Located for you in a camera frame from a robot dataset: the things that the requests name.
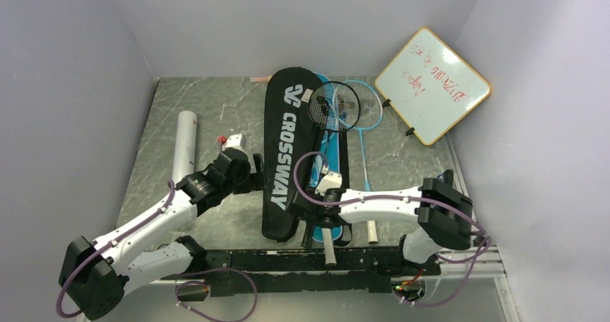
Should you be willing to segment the white shuttlecock tube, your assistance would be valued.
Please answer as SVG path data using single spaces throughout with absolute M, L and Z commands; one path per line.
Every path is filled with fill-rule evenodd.
M 178 114 L 176 142 L 173 156 L 172 180 L 178 183 L 194 172 L 197 115 L 192 111 Z

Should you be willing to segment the black racket cover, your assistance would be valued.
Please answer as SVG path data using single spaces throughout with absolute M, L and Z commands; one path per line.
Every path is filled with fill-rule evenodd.
M 308 115 L 307 91 L 322 81 L 312 71 L 291 67 L 271 76 L 265 92 L 263 118 L 263 191 L 261 232 L 267 239 L 287 242 L 296 233 L 297 216 L 287 208 L 297 194 L 293 165 L 320 145 L 321 129 Z

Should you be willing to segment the black badminton racket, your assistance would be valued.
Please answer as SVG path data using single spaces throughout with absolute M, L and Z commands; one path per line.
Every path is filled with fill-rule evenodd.
M 340 81 L 327 81 L 313 91 L 307 101 L 307 113 L 313 124 L 320 128 L 324 133 L 336 132 L 340 138 L 346 132 L 355 128 L 355 124 L 360 118 L 360 102 L 354 90 Z M 324 168 L 320 170 L 320 179 L 329 171 L 326 166 L 327 158 L 320 151 L 312 151 L 303 154 L 294 164 L 292 179 L 295 188 L 306 190 L 309 187 L 311 168 L 314 158 L 320 157 L 324 160 Z M 345 192 L 342 194 L 338 203 L 339 207 L 345 203 L 347 190 L 349 189 L 348 169 L 341 165 L 342 187 Z M 314 229 L 314 225 L 307 222 L 307 230 Z

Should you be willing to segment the blue white badminton racket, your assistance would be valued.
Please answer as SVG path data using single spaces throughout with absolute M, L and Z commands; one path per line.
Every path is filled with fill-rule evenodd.
M 383 118 L 382 102 L 376 90 L 368 83 L 362 80 L 348 79 L 343 83 L 354 90 L 360 102 L 360 118 L 355 124 L 355 129 L 358 131 L 360 139 L 360 149 L 363 160 L 363 174 L 365 190 L 372 191 L 367 168 L 367 159 L 365 152 L 363 132 L 377 127 Z

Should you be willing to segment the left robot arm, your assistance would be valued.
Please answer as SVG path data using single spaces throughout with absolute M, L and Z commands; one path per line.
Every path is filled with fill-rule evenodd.
M 250 171 L 245 135 L 219 137 L 217 143 L 220 151 L 213 162 L 177 183 L 169 180 L 168 194 L 145 212 L 92 241 L 79 236 L 67 246 L 55 301 L 58 316 L 84 314 L 93 321 L 152 281 L 177 274 L 195 279 L 204 273 L 207 252 L 190 236 L 152 252 L 149 247 L 227 196 L 259 189 L 261 172 Z

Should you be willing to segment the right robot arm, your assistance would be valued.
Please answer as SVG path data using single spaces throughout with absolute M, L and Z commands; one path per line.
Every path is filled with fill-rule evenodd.
M 454 172 L 426 178 L 420 186 L 394 191 L 342 188 L 342 176 L 330 171 L 315 189 L 315 198 L 301 186 L 298 194 L 309 202 L 305 220 L 321 228 L 368 221 L 404 221 L 417 226 L 400 241 L 396 268 L 413 275 L 441 249 L 467 250 L 472 229 L 482 229 L 472 217 L 472 200 L 453 187 Z

